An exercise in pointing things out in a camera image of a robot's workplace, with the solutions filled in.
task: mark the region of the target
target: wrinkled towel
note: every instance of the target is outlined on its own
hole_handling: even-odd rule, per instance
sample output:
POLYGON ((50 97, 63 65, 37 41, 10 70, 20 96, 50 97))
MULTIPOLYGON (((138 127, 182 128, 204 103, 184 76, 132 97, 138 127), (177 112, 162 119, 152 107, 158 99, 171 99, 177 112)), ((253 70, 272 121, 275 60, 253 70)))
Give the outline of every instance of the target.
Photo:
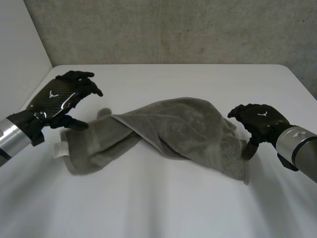
POLYGON ((241 158, 246 142, 235 129, 210 102, 177 98, 121 115, 103 109, 87 130, 66 130, 61 138, 68 142, 64 160, 72 174, 102 169, 143 138, 168 158, 190 159, 247 183, 248 162, 241 158))

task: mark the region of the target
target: towel tag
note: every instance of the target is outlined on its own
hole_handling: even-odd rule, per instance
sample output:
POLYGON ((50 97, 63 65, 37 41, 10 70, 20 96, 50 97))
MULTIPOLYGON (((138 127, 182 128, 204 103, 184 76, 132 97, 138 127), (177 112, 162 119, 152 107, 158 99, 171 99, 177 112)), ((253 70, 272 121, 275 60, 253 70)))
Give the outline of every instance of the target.
POLYGON ((67 141, 61 141, 54 144, 54 159, 58 159, 59 157, 63 156, 69 156, 69 147, 67 141))

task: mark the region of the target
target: carbon fiber glove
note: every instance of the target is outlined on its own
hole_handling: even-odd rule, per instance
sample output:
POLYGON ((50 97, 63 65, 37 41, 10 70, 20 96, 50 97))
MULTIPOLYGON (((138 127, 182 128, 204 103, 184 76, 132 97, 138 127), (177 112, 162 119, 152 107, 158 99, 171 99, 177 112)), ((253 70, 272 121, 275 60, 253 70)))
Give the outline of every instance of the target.
POLYGON ((101 90, 88 77, 91 72, 69 71, 50 81, 30 102, 31 111, 45 126, 64 126, 75 130, 88 128, 88 124, 66 115, 77 103, 91 93, 100 97, 101 90))
POLYGON ((236 118, 251 133, 250 141, 243 154, 247 160, 255 155, 262 142, 269 142, 275 147, 279 135, 292 127, 281 113, 268 105, 239 105, 228 114, 228 118, 236 118))

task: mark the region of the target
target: white table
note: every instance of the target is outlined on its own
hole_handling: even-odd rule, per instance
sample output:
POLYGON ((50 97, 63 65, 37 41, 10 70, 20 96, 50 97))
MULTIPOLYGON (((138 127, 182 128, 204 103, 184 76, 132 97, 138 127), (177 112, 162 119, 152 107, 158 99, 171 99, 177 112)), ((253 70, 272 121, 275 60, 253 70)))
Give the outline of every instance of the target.
MULTIPOLYGON (((239 104, 269 104, 317 133, 317 102, 280 65, 62 65, 30 98, 69 70, 94 72, 104 93, 72 110, 77 119, 93 120, 104 107, 120 114, 188 96, 210 101, 224 117, 239 104)), ((231 121, 239 137, 249 137, 231 121)), ((0 237, 316 237, 317 184, 284 168, 269 144, 250 162, 245 186, 194 162, 167 159, 144 141, 97 173, 73 176, 53 159, 59 131, 44 133, 46 143, 0 169, 0 237)))

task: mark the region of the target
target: white wall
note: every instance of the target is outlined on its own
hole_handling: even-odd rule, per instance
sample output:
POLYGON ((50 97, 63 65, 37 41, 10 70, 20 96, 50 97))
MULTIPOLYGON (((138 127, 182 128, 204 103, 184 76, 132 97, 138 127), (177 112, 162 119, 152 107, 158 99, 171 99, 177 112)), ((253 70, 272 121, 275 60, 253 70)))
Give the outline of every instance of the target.
POLYGON ((23 0, 0 0, 0 119, 19 111, 51 68, 23 0))

